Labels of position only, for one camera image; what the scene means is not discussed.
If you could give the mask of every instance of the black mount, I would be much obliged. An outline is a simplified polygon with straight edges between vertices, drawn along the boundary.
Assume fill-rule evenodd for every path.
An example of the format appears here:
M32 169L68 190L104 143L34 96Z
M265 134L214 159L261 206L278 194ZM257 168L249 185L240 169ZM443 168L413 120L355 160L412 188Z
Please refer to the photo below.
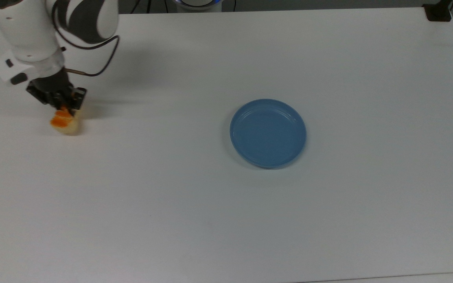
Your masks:
M441 0L436 4L424 4L424 10L426 11L426 17L430 22L450 22L452 16L448 5L452 0Z

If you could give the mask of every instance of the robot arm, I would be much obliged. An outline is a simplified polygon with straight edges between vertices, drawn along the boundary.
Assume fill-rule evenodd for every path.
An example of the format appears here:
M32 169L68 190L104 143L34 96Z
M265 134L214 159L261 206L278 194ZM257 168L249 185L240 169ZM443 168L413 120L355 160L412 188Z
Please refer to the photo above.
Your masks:
M0 30L11 50L0 57L0 77L8 85L28 82L27 91L43 104L74 115L86 90L74 88L64 69L55 35L59 25L89 44L109 40L118 25L117 0L0 0Z

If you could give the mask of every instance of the bread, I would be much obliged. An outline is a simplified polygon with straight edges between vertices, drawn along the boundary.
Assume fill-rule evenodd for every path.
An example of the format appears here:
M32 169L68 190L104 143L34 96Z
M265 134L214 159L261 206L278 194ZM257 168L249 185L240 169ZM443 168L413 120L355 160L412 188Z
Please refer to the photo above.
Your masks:
M74 116L71 116L68 110L63 107L55 112L54 118L50 120L50 125L62 134L74 134L79 127L78 116L79 111L74 113Z

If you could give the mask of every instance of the gray wall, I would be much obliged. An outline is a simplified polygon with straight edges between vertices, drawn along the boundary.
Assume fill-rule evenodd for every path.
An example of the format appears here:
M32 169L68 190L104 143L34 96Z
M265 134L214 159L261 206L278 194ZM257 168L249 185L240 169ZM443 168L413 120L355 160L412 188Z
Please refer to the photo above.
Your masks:
M165 0L151 0L150 13L165 13ZM166 0L169 13L176 12L172 0ZM129 13L136 0L119 0L120 13ZM354 9L382 7L421 7L422 4L433 4L438 0L237 0L236 11L278 11L295 9ZM140 0L134 13L146 13L148 0ZM234 0L223 2L223 11L232 11Z

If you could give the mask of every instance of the table surface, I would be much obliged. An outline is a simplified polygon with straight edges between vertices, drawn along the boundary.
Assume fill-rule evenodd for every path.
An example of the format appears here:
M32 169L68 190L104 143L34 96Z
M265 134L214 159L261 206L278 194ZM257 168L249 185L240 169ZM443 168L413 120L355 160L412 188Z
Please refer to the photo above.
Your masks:
M78 136L0 81L0 283L291 283L453 272L453 21L421 8L122 15ZM0 55L8 48L0 35ZM88 72L109 48L65 52ZM228 126L302 116L280 170Z

